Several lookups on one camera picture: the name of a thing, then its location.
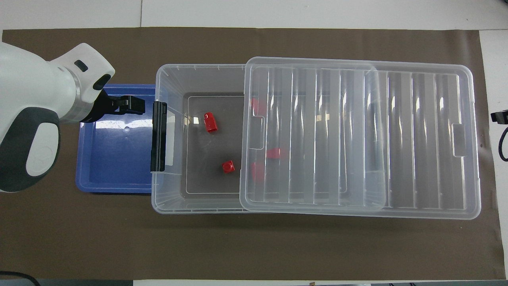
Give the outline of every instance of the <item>clear plastic storage box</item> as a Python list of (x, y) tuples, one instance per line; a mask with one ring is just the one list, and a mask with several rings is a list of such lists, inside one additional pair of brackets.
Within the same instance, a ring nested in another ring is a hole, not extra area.
[[(160, 213), (480, 212), (466, 67), (286, 58), (165, 65), (156, 100), (168, 106), (165, 162), (152, 174)], [(218, 131), (205, 131), (206, 112)], [(227, 160), (237, 171), (222, 172)]]

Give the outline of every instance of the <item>blue plastic tray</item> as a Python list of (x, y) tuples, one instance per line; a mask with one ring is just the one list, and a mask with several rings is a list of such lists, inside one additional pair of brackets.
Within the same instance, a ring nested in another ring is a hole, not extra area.
[(104, 115), (79, 128), (76, 185), (84, 192), (151, 193), (153, 84), (107, 84), (111, 96), (145, 100), (145, 114)]

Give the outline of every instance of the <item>white table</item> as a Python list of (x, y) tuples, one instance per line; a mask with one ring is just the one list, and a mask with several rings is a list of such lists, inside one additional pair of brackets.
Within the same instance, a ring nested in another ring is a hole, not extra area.
[[(0, 37), (2, 30), (7, 29), (147, 26), (480, 30), (489, 112), (508, 109), (508, 4), (502, 0), (0, 1)], [(504, 249), (508, 249), (508, 192), (505, 192), (508, 163), (501, 161), (496, 147), (504, 128), (490, 123), (501, 237)], [(508, 261), (508, 251), (504, 253), (504, 260)], [(328, 284), (339, 282), (344, 281), (326, 281)], [(181, 280), (150, 280), (137, 281), (136, 285), (186, 285), (182, 283)], [(200, 283), (212, 285), (210, 281), (189, 281), (189, 285)], [(307, 281), (244, 281), (242, 284), (305, 283)]]

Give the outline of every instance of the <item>box handle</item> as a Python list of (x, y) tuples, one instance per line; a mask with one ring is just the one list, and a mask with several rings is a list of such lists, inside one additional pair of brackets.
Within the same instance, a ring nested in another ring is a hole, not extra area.
[(249, 140), (248, 147), (253, 150), (262, 150), (265, 148), (265, 118), (263, 116), (252, 116), (249, 121)]
[(152, 150), (150, 171), (164, 171), (166, 167), (166, 117), (168, 104), (154, 101), (152, 114)]

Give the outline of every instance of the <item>black latch handle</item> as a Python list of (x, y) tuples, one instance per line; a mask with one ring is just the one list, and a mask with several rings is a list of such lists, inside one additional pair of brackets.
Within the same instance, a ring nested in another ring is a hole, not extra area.
[(166, 167), (166, 120), (168, 104), (154, 101), (152, 114), (152, 150), (150, 171), (164, 171)]

